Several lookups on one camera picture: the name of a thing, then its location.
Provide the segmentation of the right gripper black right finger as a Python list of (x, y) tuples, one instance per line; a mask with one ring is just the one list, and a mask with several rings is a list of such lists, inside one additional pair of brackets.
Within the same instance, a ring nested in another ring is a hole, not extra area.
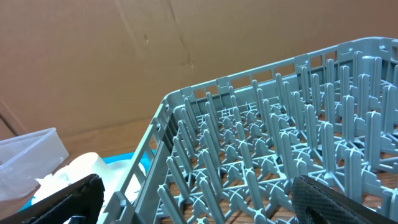
[(294, 179), (292, 205), (300, 224), (394, 223), (307, 175)]

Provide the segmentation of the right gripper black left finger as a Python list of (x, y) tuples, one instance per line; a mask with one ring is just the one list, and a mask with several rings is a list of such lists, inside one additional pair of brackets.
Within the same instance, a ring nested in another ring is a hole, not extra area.
[(1, 220), (1, 223), (95, 224), (103, 202), (103, 181), (99, 175), (90, 174), (30, 207)]

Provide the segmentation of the white napkin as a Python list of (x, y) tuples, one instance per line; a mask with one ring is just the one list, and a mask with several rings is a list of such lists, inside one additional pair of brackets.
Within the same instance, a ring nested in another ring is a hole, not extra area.
[(32, 205), (53, 195), (59, 190), (68, 187), (71, 184), (71, 181), (66, 174), (49, 174), (43, 179), (35, 180), (39, 183), (40, 187), (31, 200)]

